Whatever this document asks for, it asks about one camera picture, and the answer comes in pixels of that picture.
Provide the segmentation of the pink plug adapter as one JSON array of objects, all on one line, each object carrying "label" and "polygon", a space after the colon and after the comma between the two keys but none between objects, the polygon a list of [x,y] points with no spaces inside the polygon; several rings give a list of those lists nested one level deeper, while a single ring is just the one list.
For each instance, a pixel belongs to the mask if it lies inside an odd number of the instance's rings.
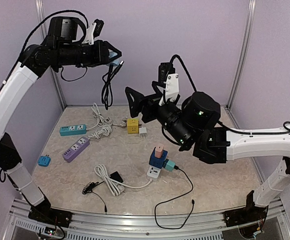
[{"label": "pink plug adapter", "polygon": [[164,153],[164,145],[162,143],[157,144],[154,149],[154,156],[156,158],[161,158],[163,153]]}]

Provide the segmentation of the dark blue cube socket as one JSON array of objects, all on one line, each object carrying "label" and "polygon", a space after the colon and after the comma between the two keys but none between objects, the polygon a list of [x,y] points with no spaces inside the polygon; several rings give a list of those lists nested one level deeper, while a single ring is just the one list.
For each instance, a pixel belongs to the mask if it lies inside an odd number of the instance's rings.
[{"label": "dark blue cube socket", "polygon": [[149,159],[149,165],[158,169],[164,168],[167,164],[167,154],[166,150],[163,150],[161,157],[155,156],[155,149],[152,151]]}]

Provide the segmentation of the teal plug adapter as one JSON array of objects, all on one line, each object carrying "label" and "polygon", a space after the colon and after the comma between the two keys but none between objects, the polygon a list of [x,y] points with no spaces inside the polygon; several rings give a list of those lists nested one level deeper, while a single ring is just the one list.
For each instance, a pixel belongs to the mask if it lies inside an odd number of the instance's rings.
[{"label": "teal plug adapter", "polygon": [[175,163],[172,160],[166,159],[163,163],[163,168],[169,172],[172,172],[175,168]]}]

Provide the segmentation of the white power strip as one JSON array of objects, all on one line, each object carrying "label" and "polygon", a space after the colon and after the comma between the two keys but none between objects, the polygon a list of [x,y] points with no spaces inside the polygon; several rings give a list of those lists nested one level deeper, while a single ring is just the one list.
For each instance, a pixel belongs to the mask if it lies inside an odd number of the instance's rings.
[{"label": "white power strip", "polygon": [[160,168],[157,168],[157,167],[150,165],[149,169],[147,171],[147,174],[146,174],[147,180],[152,181],[152,182],[156,182],[160,176],[160,172],[161,172]]}]

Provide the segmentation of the light blue plug adapter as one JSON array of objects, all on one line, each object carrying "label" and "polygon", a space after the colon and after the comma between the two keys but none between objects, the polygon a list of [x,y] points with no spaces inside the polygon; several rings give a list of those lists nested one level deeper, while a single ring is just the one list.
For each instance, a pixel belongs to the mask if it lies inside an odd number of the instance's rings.
[{"label": "light blue plug adapter", "polygon": [[120,57],[122,56],[121,51],[119,50],[110,50],[109,51],[109,63],[107,66],[113,65],[114,67],[120,64]]}]

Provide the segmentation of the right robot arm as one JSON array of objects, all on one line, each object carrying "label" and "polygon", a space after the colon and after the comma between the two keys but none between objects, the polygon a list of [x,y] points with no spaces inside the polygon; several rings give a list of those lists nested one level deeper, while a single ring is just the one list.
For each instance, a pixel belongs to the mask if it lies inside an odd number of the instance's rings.
[{"label": "right robot arm", "polygon": [[177,107],[179,76],[172,61],[160,64],[152,88],[151,95],[125,89],[130,115],[142,115],[145,123],[157,120],[164,137],[179,151],[191,150],[193,156],[210,165],[249,157],[282,157],[267,180],[247,195],[244,207],[224,213],[228,227],[265,221],[270,202],[290,184],[290,121],[282,128],[229,128],[220,121],[220,104],[197,90]]}]

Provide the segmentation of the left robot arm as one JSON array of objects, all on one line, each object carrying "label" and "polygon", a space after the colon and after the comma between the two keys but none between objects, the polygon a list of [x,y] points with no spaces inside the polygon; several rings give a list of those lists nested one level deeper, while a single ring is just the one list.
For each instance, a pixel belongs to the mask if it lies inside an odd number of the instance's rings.
[{"label": "left robot arm", "polygon": [[0,168],[30,205],[30,219],[62,229],[69,226],[72,213],[51,207],[23,165],[6,126],[24,95],[47,69],[57,72],[64,66],[94,68],[112,63],[122,53],[109,42],[99,39],[104,26],[102,20],[89,23],[82,13],[72,17],[69,10],[62,10],[50,14],[46,21],[49,28],[42,43],[23,45],[12,70],[0,86]]}]

